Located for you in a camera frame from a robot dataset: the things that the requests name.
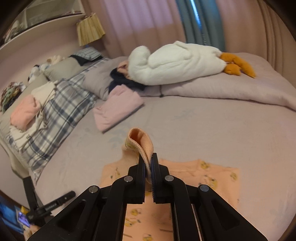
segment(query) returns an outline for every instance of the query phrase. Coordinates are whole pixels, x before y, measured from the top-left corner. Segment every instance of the yellow pleated lampshade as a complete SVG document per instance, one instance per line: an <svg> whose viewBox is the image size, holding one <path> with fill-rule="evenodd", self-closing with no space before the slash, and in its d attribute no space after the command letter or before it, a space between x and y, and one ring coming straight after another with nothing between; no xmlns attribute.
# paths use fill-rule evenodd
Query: yellow pleated lampshade
<svg viewBox="0 0 296 241"><path fill-rule="evenodd" d="M84 46L100 39L105 34L105 31L98 16L93 13L90 17L77 23L77 34L79 46Z"/></svg>

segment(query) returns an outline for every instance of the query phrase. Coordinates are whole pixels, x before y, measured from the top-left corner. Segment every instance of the teal curtain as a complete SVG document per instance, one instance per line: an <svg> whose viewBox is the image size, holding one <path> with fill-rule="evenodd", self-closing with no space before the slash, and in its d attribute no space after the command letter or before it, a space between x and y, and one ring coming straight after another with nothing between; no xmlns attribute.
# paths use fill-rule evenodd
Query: teal curtain
<svg viewBox="0 0 296 241"><path fill-rule="evenodd" d="M215 0L176 0L187 43L225 51L222 20Z"/></svg>

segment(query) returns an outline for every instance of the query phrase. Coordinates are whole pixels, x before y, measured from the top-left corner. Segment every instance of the pink curtain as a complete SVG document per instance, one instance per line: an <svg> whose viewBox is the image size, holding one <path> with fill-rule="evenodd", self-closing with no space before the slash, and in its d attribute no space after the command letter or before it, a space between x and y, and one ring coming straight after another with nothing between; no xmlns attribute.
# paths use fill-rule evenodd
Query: pink curtain
<svg viewBox="0 0 296 241"><path fill-rule="evenodd" d="M129 56L145 45L154 52L185 34L175 0L89 0L106 35L104 46L109 57Z"/></svg>

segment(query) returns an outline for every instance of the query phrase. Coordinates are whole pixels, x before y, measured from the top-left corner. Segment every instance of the beige pillow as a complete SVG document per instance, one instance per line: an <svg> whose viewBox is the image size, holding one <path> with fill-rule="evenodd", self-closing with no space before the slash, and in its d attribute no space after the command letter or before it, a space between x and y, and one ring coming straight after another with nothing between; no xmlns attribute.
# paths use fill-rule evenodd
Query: beige pillow
<svg viewBox="0 0 296 241"><path fill-rule="evenodd" d="M85 74L85 80L82 87L89 92L94 93L102 100L107 100L109 95L109 85L113 81L110 72L118 65L127 60L127 57L118 57L108 61L102 60L96 68L91 69Z"/></svg>
<svg viewBox="0 0 296 241"><path fill-rule="evenodd" d="M20 94L20 96L15 100L15 102L3 113L0 117L0 135L1 137L6 140L7 135L9 134L9 126L10 126L10 116L17 105L29 94L31 91L46 84L48 81L46 77L41 74L39 75L29 86Z"/></svg>
<svg viewBox="0 0 296 241"><path fill-rule="evenodd" d="M61 79L69 79L83 70L85 70L88 65L80 66L76 59L69 57L55 65L48 67L44 71L44 75L49 78L50 81L57 81Z"/></svg>

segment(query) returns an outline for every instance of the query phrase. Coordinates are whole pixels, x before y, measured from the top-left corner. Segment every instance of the striped cloth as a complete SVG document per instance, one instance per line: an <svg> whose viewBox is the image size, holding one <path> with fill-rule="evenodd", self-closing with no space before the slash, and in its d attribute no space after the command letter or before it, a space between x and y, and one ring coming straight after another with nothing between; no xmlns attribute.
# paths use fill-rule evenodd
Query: striped cloth
<svg viewBox="0 0 296 241"><path fill-rule="evenodd" d="M97 100L94 94L82 88L85 73L108 60L104 58L71 79L62 79L57 83L54 99L43 109L47 128L37 131L28 140L21 153L31 168L35 183L62 142L80 119L93 108ZM16 148L10 135L8 143Z"/></svg>

